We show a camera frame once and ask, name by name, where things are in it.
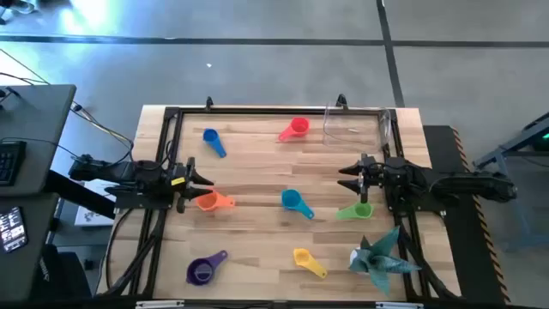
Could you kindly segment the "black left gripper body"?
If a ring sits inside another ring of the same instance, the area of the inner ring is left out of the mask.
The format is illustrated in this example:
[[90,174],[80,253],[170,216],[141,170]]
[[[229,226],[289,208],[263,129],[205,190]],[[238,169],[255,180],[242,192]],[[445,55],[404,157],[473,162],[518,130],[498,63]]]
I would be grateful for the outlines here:
[[191,201],[184,198],[184,190],[192,186],[191,171],[193,169],[195,169],[195,158],[190,157],[185,164],[176,164],[167,174],[166,199],[179,214],[185,212],[185,203]]

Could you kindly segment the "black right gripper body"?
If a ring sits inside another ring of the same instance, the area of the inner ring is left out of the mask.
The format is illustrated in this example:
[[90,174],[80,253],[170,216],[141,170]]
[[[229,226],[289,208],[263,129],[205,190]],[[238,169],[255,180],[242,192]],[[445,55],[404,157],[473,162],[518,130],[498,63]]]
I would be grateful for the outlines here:
[[362,154],[359,167],[359,199],[360,202],[367,203],[369,188],[384,186],[385,164],[377,162],[373,156]]

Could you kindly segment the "orange measuring cup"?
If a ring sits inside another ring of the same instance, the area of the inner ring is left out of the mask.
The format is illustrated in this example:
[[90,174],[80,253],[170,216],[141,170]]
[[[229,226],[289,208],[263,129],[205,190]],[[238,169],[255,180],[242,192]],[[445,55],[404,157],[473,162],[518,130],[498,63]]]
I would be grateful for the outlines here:
[[213,191],[198,197],[196,204],[202,211],[215,211],[222,208],[232,208],[236,205],[236,202],[232,197],[222,195],[218,191]]

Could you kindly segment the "green measuring cup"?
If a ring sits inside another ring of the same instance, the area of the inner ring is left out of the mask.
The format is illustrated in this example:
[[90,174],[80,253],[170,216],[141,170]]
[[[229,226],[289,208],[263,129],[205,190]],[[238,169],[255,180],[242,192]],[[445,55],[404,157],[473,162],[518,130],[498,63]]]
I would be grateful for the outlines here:
[[373,207],[369,203],[355,203],[336,212],[338,220],[369,219],[372,216]]

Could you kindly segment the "small blue measuring cup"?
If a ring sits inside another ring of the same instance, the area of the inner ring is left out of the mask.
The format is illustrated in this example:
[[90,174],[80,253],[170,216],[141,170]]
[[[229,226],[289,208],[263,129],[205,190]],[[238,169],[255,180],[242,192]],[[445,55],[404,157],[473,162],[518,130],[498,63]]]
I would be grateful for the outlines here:
[[226,157],[225,148],[220,140],[219,133],[215,129],[207,128],[202,134],[202,140],[220,157]]

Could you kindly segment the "teal measuring cup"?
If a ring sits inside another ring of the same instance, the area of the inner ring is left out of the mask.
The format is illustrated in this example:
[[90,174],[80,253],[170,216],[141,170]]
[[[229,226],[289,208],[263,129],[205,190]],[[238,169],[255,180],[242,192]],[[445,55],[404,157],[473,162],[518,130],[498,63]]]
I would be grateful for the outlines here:
[[281,204],[284,209],[297,211],[309,220],[312,220],[315,216],[314,211],[307,205],[297,190],[284,190],[281,193]]

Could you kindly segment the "red measuring cup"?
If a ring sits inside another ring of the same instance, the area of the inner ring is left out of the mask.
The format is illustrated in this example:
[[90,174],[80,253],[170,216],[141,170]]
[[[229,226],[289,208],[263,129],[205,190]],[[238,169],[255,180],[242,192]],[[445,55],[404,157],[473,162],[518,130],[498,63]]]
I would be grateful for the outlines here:
[[292,137],[305,136],[310,129],[310,121],[308,118],[295,117],[290,124],[278,135],[278,140],[284,142]]

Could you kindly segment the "purple measuring cup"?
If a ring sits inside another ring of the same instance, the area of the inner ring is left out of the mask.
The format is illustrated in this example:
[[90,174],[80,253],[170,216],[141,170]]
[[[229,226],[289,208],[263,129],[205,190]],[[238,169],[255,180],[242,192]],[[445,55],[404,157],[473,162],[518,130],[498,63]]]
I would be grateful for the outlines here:
[[186,271],[186,281],[194,286],[209,284],[216,269],[228,258],[228,252],[219,251],[209,257],[201,257],[193,260]]

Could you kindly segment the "yellow measuring cup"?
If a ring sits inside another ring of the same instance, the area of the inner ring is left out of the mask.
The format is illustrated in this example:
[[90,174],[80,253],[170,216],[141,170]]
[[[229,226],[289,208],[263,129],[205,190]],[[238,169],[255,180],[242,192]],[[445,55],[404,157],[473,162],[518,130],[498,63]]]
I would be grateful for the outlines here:
[[305,248],[295,248],[293,250],[294,262],[320,278],[325,278],[328,271],[310,254]]

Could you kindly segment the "clear plastic basket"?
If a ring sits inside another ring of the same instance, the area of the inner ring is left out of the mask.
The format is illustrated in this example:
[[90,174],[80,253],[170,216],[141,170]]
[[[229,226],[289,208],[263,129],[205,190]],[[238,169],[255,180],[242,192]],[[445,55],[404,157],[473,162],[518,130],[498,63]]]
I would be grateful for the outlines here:
[[383,152],[391,138],[388,109],[326,106],[323,115],[323,144],[358,153]]

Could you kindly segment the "black hazard-striped floor mat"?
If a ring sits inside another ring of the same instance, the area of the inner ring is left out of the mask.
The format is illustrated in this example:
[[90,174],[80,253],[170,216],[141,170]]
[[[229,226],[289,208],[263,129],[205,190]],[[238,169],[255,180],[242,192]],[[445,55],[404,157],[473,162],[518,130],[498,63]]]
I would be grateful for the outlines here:
[[[448,125],[425,125],[423,129],[435,171],[470,170],[457,130]],[[462,296],[471,302],[508,305],[509,293],[480,198],[461,194],[456,202],[447,208],[444,223]]]

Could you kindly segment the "grey desk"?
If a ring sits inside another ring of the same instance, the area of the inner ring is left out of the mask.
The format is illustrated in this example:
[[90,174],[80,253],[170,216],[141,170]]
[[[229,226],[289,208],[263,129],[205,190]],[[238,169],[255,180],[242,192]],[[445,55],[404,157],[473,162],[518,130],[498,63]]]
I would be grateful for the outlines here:
[[25,160],[13,186],[0,197],[27,196],[43,190],[76,86],[27,85],[0,88],[0,142],[27,143]]
[[20,208],[27,234],[27,243],[11,253],[3,252],[0,243],[0,302],[26,300],[30,295],[58,199],[55,193],[0,197],[0,213]]

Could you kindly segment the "black smartphone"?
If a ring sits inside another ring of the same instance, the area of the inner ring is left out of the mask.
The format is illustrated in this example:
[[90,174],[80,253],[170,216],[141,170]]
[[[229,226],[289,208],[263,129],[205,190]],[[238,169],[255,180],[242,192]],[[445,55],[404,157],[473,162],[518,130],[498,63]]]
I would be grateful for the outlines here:
[[20,207],[0,213],[0,246],[11,253],[27,244],[27,233]]

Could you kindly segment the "black metal table frame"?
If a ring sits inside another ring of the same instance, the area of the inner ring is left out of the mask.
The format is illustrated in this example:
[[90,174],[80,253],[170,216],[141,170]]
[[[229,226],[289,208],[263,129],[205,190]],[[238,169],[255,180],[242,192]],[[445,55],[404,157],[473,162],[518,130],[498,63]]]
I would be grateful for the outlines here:
[[[349,269],[352,249],[364,235],[381,239],[395,224],[382,189],[373,187],[369,219],[338,220],[335,214],[357,201],[338,185],[338,170],[362,154],[377,161],[406,155],[429,166],[419,113],[401,109],[396,120],[402,143],[389,140],[383,152],[358,153],[323,144],[323,109],[268,106],[218,107],[212,112],[183,116],[178,159],[196,158],[197,171],[214,182],[236,205],[202,211],[189,203],[183,214],[170,210],[160,245],[152,295],[155,299],[183,300],[404,300],[408,292],[421,293],[424,277],[391,275],[385,295],[365,273]],[[284,142],[278,135],[295,117],[308,118],[305,136]],[[205,129],[215,129],[225,148],[220,158],[203,140]],[[312,220],[282,207],[281,193],[297,190],[314,211]],[[293,250],[305,248],[328,271],[320,278],[294,262]],[[194,286],[186,281],[189,264],[225,250],[228,258],[213,280]]]

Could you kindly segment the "silver metal bracket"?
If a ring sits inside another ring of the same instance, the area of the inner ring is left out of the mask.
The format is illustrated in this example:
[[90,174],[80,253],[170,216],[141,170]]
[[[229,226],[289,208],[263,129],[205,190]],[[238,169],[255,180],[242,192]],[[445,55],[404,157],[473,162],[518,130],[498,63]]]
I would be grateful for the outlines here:
[[376,309],[425,309],[421,303],[410,302],[376,302]]
[[183,300],[147,300],[137,301],[135,309],[178,309],[184,306]]

